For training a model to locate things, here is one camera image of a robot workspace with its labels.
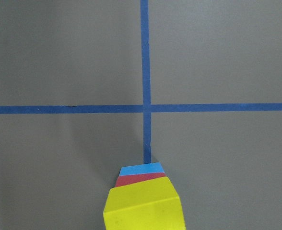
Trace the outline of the yellow cube block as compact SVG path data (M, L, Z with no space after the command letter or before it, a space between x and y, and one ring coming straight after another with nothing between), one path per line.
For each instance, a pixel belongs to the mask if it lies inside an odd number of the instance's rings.
M103 211L107 230L185 230L180 197L168 177L110 189Z

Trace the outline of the red cube block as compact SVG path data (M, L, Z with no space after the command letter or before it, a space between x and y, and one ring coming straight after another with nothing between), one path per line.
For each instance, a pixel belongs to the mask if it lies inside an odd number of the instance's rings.
M123 175L117 178L115 187L125 186L147 180L152 180L160 177L166 177L164 172L144 173L144 174L133 174Z

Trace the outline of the blue cube block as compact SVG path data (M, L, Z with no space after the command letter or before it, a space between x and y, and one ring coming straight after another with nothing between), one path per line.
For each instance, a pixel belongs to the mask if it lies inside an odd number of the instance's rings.
M164 173L164 169L161 163L148 163L141 165L133 165L122 167L119 176L137 175L137 174L149 174L149 173Z

